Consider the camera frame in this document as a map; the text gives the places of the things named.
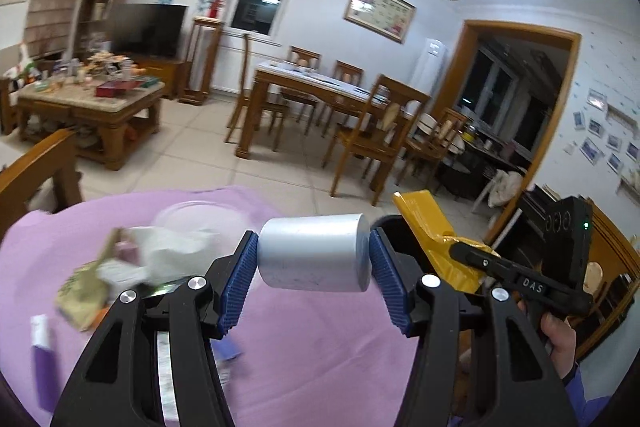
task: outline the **photo on wall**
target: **photo on wall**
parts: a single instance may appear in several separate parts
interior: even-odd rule
[[[414,14],[403,0],[349,0],[344,19],[402,43]]]
[[[591,118],[589,120],[589,132],[593,133],[598,138],[602,138],[604,136],[604,126],[599,121]]]
[[[620,152],[620,148],[622,147],[622,139],[610,134],[609,136],[607,136],[607,147],[613,149],[614,151]]]
[[[582,145],[580,146],[580,151],[584,154],[587,159],[591,162],[592,165],[595,165],[603,156],[602,151],[598,148],[596,144],[594,144],[591,138],[586,138]]]
[[[640,151],[638,150],[638,147],[636,147],[632,143],[630,143],[626,147],[626,155],[629,156],[629,158],[631,158],[633,161],[638,161],[638,156],[640,155],[639,152]]]
[[[607,95],[590,89],[589,94],[587,95],[587,103],[601,111],[604,111],[607,107]]]
[[[576,131],[584,129],[584,113],[582,111],[574,112],[574,127]]]
[[[620,158],[618,158],[618,156],[616,156],[613,153],[611,153],[611,156],[609,156],[609,161],[607,162],[607,165],[611,167],[616,174],[620,174],[620,171],[622,171],[624,167],[624,164],[622,163]]]

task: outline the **wooden bed frame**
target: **wooden bed frame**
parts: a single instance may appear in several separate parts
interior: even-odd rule
[[[76,143],[69,130],[55,131],[0,173],[0,241],[12,224],[27,214],[28,201],[49,178],[57,210],[82,202]]]

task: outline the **purple sleeve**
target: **purple sleeve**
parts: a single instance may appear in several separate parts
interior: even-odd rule
[[[604,409],[604,406],[606,406],[610,398],[609,396],[603,396],[589,401],[584,399],[584,387],[582,386],[580,367],[578,367],[573,380],[566,385],[565,389],[569,395],[571,406],[574,408],[579,427],[587,427],[587,425],[595,420],[596,416]]]

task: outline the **television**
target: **television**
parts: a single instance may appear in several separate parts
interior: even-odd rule
[[[111,51],[175,58],[186,8],[175,4],[114,5],[107,29]]]

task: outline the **tv stand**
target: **tv stand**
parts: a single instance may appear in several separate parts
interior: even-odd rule
[[[175,98],[178,79],[184,64],[182,60],[179,58],[162,58],[137,54],[132,54],[130,57],[140,68],[145,68],[146,74],[157,76],[164,82],[162,96],[170,100]]]

